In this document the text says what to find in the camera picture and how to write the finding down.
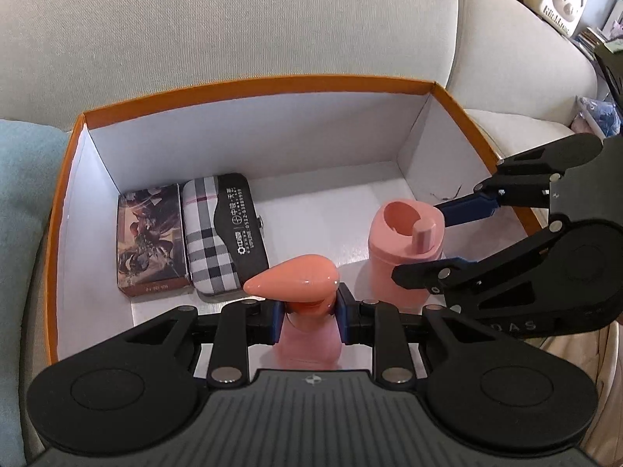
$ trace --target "sofa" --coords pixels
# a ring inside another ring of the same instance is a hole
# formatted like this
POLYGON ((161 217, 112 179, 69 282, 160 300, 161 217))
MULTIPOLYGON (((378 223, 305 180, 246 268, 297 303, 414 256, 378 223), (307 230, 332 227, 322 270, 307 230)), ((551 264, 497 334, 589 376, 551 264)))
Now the sofa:
MULTIPOLYGON (((0 119, 64 130, 86 109, 192 84, 378 74, 443 85, 505 157, 569 135, 575 97, 597 92, 585 57, 516 0, 0 0, 0 51, 0 119)), ((22 393, 47 364, 40 253, 22 393)), ((32 458, 25 413, 23 429, 32 458)))

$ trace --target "plaid case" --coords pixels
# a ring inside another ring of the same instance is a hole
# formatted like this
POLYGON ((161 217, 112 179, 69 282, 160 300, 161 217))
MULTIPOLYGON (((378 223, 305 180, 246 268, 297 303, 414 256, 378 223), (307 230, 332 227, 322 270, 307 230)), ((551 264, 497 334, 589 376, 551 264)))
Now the plaid case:
POLYGON ((236 267, 227 247, 214 230, 217 178, 188 182, 183 190, 186 248, 191 279, 205 295, 240 289, 236 267))

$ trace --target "silver screw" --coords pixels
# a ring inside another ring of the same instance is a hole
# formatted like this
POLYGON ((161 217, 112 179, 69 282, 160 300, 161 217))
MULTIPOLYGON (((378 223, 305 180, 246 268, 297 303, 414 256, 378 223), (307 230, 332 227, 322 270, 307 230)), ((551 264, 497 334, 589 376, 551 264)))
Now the silver screw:
POLYGON ((219 383, 235 383, 242 377, 242 372, 235 367, 219 367, 212 371, 211 376, 219 383))
POLYGON ((390 383, 402 384, 410 381, 413 378, 413 373, 402 367, 391 367, 385 369, 381 376, 385 381, 389 381, 390 383))
POLYGON ((549 230, 553 234, 557 234, 562 229, 563 229, 563 222, 562 221, 552 221, 551 224, 549 225, 549 230))

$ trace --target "blue pillow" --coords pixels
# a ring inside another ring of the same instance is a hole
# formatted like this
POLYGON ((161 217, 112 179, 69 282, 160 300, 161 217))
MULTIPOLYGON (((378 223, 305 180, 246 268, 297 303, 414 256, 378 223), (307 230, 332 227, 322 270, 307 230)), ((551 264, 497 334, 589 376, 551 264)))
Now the blue pillow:
POLYGON ((68 135, 0 119, 0 465, 26 463, 19 418, 21 325, 68 135))

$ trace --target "beige cloth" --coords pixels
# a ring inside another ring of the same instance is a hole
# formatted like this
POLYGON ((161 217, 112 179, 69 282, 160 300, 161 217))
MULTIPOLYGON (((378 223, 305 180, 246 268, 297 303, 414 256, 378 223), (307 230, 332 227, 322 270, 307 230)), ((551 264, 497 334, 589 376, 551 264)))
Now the beige cloth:
POLYGON ((549 337, 541 349, 577 365, 595 382, 597 412, 581 444, 604 467, 623 466, 623 335, 612 323, 597 332, 549 337))

